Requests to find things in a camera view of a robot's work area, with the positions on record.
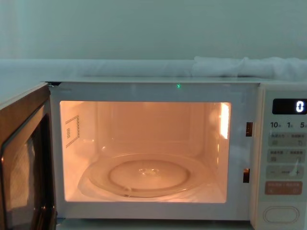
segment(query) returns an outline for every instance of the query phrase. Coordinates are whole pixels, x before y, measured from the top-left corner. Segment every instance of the white wall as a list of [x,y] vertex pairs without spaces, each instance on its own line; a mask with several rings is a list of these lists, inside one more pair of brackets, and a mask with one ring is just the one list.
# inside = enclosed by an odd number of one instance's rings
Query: white wall
[[307,0],[26,0],[16,12],[19,58],[307,58]]
[[0,0],[0,58],[17,57],[17,17],[13,0]]

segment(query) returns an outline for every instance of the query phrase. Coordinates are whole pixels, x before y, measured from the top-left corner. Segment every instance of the button label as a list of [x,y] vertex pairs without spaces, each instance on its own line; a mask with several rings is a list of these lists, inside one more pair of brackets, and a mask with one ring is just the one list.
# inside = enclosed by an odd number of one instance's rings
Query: button label
[[269,149],[267,161],[269,163],[304,163],[305,149]]
[[270,133],[269,146],[306,146],[306,133]]
[[267,181],[265,183],[266,195],[300,195],[302,190],[301,181]]

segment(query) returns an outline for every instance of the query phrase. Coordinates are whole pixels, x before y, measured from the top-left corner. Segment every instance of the control panel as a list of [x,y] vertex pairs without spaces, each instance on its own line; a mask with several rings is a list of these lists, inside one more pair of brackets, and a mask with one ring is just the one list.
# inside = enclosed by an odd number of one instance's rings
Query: control panel
[[255,229],[303,230],[307,205],[307,88],[263,85],[252,182]]

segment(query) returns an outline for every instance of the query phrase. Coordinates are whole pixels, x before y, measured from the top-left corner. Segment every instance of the white cloth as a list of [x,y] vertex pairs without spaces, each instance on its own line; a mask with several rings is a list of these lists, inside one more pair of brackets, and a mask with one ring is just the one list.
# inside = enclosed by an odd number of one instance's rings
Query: white cloth
[[307,60],[271,57],[260,60],[195,57],[193,77],[249,76],[281,81],[306,81]]
[[41,81],[90,76],[191,77],[194,60],[0,60],[0,77],[22,75]]

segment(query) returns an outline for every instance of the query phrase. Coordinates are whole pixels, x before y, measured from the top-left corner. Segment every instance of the microwave door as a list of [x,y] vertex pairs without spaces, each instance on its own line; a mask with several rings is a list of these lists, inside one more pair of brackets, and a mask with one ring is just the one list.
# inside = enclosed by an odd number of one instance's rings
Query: microwave door
[[49,89],[0,110],[0,229],[56,226]]

